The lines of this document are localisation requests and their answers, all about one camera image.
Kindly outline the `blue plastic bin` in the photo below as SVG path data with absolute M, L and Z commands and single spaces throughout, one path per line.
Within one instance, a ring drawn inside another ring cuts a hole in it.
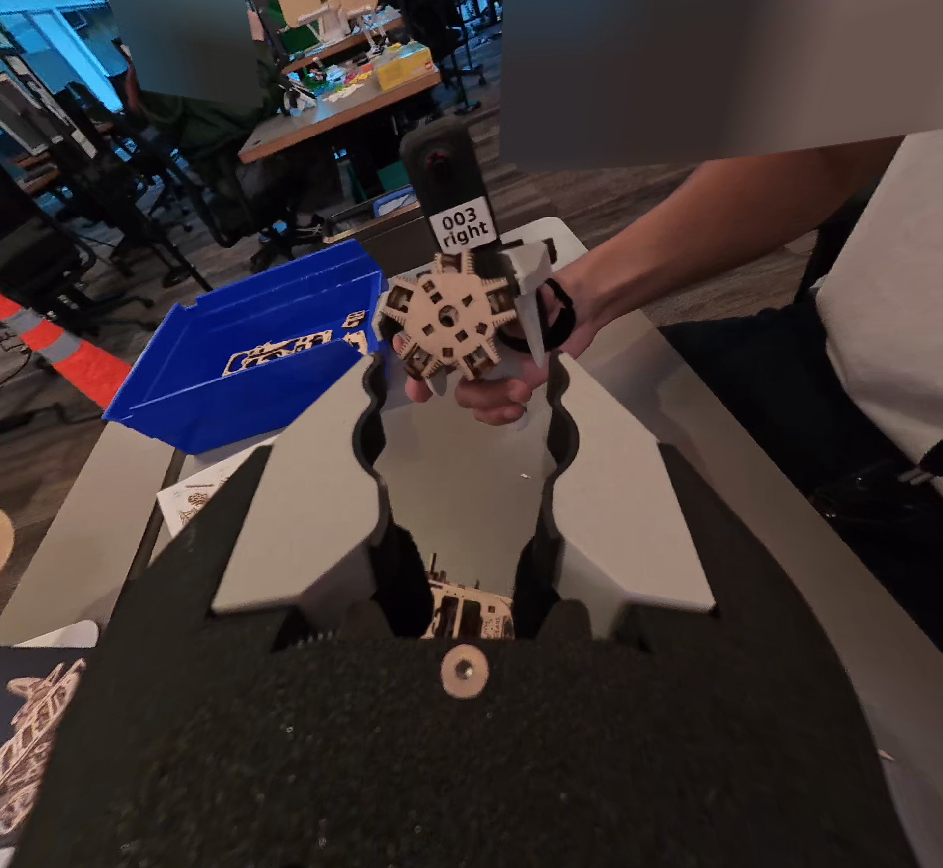
M 175 305 L 103 419 L 197 455 L 287 427 L 362 356 L 342 342 L 221 377 L 234 353 L 339 326 L 387 288 L 356 239 Z

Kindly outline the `wooden radial engine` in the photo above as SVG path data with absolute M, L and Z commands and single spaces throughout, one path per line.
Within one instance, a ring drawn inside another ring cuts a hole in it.
M 412 379 L 454 371 L 477 380 L 499 364 L 497 335 L 518 318 L 515 297 L 506 277 L 483 277 L 477 267 L 471 251 L 440 252 L 429 273 L 390 281 L 377 333 L 402 339 L 397 355 Z

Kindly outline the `yellow box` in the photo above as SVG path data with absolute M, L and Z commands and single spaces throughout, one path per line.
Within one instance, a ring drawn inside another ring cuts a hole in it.
M 437 71 L 431 50 L 416 40 L 384 49 L 372 60 L 372 67 L 384 93 Z

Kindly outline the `wooden background desk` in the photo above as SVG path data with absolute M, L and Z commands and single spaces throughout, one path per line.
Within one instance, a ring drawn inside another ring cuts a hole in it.
M 373 75 L 372 57 L 361 67 L 353 67 L 344 83 L 326 94 L 314 97 L 307 108 L 292 108 L 288 114 L 260 122 L 242 145 L 239 157 L 247 165 L 284 152 L 316 136 L 365 118 L 382 109 L 434 89 L 442 83 L 437 71 L 384 93 Z

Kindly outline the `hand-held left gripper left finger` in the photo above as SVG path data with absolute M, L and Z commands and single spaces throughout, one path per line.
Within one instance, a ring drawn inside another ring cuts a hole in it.
M 379 592 L 392 524 L 375 470 L 386 445 L 384 357 L 360 358 L 274 441 L 212 603 L 218 615 L 295 607 L 343 616 Z

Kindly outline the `wooden parts sheet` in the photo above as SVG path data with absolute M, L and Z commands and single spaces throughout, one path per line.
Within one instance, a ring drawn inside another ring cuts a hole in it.
M 325 346 L 339 341 L 353 348 L 361 356 L 369 353 L 366 321 L 368 312 L 357 310 L 350 312 L 339 326 L 339 336 L 334 330 L 326 329 L 318 332 L 297 335 L 280 342 L 266 342 L 245 352 L 234 353 L 227 361 L 221 377 L 233 376 L 244 370 L 262 367 L 273 361 L 296 356 L 311 351 L 314 348 Z

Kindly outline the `black model kit box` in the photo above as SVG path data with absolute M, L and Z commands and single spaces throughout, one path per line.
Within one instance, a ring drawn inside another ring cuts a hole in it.
M 1 650 L 1 865 L 11 865 L 91 649 Z

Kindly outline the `person's right forearm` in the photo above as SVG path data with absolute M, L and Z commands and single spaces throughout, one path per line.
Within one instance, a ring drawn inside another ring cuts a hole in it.
M 884 173 L 902 142 L 892 136 L 702 164 L 561 280 L 578 320 L 574 348 L 634 310 L 814 231 Z

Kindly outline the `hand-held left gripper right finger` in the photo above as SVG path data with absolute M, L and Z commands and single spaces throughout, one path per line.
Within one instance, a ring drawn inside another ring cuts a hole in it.
M 707 615 L 716 599 L 657 438 L 571 356 L 548 364 L 544 577 L 612 637 L 631 606 Z

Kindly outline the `person's dark trousers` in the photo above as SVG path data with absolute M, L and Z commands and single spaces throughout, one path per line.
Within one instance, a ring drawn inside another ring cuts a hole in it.
M 941 594 L 941 497 L 928 483 L 901 479 L 914 463 L 843 389 L 810 295 L 661 332 L 869 567 Z

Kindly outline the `wooden biplane model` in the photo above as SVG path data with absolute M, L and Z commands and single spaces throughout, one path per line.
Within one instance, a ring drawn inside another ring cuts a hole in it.
M 426 579 L 433 597 L 432 619 L 423 639 L 497 640 L 514 639 L 512 601 L 473 587 L 454 583 L 437 568 L 433 553 Z

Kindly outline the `person's right hand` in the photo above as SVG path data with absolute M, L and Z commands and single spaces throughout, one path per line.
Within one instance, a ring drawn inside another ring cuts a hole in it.
M 585 284 L 585 261 L 579 259 L 554 274 L 555 281 L 572 300 L 576 323 L 561 352 L 581 357 L 599 331 L 591 288 Z M 528 404 L 548 377 L 548 366 L 537 367 L 528 354 L 508 355 L 497 375 L 469 381 L 459 377 L 454 399 L 484 424 L 500 427 L 515 423 L 527 414 Z

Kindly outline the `orange striped traffic cone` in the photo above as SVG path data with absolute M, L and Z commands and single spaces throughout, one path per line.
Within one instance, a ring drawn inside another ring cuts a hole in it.
M 1 322 L 102 410 L 109 408 L 131 372 L 123 360 L 4 295 Z

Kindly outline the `instruction booklet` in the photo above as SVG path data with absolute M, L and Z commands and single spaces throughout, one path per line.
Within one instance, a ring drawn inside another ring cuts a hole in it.
M 157 503 L 171 538 L 182 532 L 251 455 L 242 450 L 159 491 Z

